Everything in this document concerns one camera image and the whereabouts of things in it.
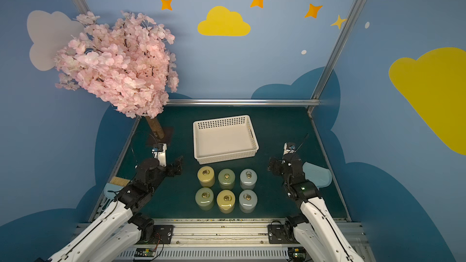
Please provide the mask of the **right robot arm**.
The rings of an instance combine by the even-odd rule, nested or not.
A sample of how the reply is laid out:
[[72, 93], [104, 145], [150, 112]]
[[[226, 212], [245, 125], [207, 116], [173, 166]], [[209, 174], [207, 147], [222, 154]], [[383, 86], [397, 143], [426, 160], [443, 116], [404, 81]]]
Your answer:
[[363, 260], [334, 221], [317, 186], [306, 178], [300, 157], [291, 152], [280, 160], [272, 157], [268, 170], [283, 178], [288, 197], [300, 209], [301, 214], [288, 217], [287, 222], [293, 238], [314, 262]]

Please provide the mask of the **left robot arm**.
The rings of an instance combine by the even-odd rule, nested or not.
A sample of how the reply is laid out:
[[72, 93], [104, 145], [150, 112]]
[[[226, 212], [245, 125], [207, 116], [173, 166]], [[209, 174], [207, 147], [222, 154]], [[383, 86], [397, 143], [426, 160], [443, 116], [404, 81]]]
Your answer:
[[151, 241], [159, 234], [154, 221], [140, 213], [167, 177], [182, 173], [183, 157], [162, 165], [157, 158], [140, 164], [131, 181], [80, 235], [47, 260], [49, 262], [111, 262], [139, 241]]

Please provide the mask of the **green canister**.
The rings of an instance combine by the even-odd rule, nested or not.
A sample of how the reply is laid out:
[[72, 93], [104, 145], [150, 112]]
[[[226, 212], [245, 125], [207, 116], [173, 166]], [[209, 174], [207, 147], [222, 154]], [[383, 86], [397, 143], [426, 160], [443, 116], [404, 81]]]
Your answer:
[[214, 193], [211, 188], [201, 188], [195, 194], [195, 201], [203, 211], [209, 211], [215, 205]]
[[218, 181], [222, 190], [232, 190], [235, 186], [235, 173], [231, 169], [223, 169], [218, 173]]

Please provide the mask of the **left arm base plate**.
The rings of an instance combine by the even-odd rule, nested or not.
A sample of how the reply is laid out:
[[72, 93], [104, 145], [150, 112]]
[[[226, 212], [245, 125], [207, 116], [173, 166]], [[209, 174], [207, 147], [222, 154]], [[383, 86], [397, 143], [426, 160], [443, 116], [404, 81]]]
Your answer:
[[147, 241], [147, 244], [163, 243], [164, 245], [171, 244], [173, 237], [174, 225], [172, 224], [156, 224], [152, 227], [152, 235]]

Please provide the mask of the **yellow canister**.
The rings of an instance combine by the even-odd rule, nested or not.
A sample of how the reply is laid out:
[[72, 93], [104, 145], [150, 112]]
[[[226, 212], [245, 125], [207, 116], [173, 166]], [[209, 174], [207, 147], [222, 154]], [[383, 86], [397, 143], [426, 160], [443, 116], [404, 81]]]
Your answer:
[[235, 195], [230, 190], [222, 190], [217, 195], [217, 205], [222, 213], [231, 213], [235, 207]]

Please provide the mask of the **yellow-green canister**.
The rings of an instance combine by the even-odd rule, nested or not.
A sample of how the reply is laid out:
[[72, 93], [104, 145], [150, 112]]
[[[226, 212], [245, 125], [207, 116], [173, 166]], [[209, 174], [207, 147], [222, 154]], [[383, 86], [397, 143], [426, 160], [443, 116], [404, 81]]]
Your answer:
[[210, 166], [203, 166], [197, 172], [197, 178], [203, 188], [211, 188], [216, 181], [215, 172]]

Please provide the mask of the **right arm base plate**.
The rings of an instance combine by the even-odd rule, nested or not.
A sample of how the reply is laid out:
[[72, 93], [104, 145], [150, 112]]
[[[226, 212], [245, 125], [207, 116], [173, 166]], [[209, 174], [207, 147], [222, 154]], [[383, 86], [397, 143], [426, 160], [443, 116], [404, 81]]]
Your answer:
[[268, 225], [268, 239], [269, 244], [272, 245], [291, 243], [286, 227], [279, 223], [271, 223]]

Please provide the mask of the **light blue canister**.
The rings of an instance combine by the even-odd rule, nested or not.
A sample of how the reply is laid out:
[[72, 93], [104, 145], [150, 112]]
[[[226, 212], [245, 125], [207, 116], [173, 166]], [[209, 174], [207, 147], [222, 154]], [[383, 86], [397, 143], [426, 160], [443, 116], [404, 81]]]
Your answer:
[[245, 169], [240, 174], [240, 186], [243, 190], [253, 190], [257, 183], [257, 174], [252, 169]]

